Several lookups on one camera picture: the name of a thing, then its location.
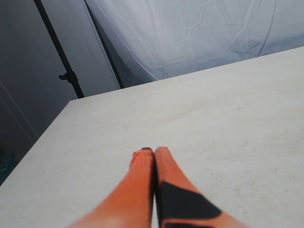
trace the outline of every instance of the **black stand pole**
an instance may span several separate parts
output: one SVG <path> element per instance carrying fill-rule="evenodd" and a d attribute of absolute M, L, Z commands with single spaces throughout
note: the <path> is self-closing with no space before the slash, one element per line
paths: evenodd
<path fill-rule="evenodd" d="M 51 21 L 49 20 L 48 18 L 48 15 L 47 15 L 47 12 L 46 10 L 44 9 L 43 7 L 43 4 L 41 2 L 41 0 L 34 0 L 35 4 L 36 4 L 36 7 L 42 17 L 42 20 L 47 28 L 47 31 L 53 41 L 53 44 L 55 45 L 55 48 L 60 56 L 60 59 L 63 63 L 63 66 L 65 67 L 66 69 L 66 73 L 64 75 L 60 75 L 59 78 L 62 79 L 62 80 L 67 80 L 69 83 L 72 84 L 76 94 L 77 94 L 77 97 L 78 98 L 83 98 L 84 97 L 84 94 L 80 88 L 80 85 L 78 83 L 78 78 L 75 74 L 75 72 L 72 70 L 71 66 L 70 66 L 70 63 L 68 62 L 68 59 L 65 55 L 65 52 L 63 51 L 62 49 L 62 46 L 59 42 L 59 39 L 55 33 L 55 30 L 51 24 Z"/>

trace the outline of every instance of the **wrinkled cloth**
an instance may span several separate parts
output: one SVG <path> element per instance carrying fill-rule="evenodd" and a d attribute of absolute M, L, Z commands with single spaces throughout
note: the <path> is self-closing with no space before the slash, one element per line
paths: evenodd
<path fill-rule="evenodd" d="M 303 0 L 86 0 L 144 82 L 304 46 Z"/>

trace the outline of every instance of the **table surface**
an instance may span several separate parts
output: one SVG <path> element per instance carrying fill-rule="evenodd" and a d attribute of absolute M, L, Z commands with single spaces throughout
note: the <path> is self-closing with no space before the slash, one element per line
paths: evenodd
<path fill-rule="evenodd" d="M 166 145 L 237 219 L 302 227 L 303 59 L 304 47 L 71 101 L 0 187 L 1 226 L 64 227 L 114 189 L 134 151 Z"/>

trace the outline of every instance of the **gray wall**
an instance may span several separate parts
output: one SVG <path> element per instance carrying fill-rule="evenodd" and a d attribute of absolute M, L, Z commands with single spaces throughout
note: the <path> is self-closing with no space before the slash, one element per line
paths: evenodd
<path fill-rule="evenodd" d="M 81 0 L 43 0 L 85 96 L 119 88 Z M 32 0 L 0 1 L 0 146 L 19 158 L 72 99 Z"/>

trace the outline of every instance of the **white backdrop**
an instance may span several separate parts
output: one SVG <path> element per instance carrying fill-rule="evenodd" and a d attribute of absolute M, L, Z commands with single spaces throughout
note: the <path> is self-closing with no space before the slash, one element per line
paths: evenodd
<path fill-rule="evenodd" d="M 87 0 L 144 82 L 304 46 L 303 0 Z"/>

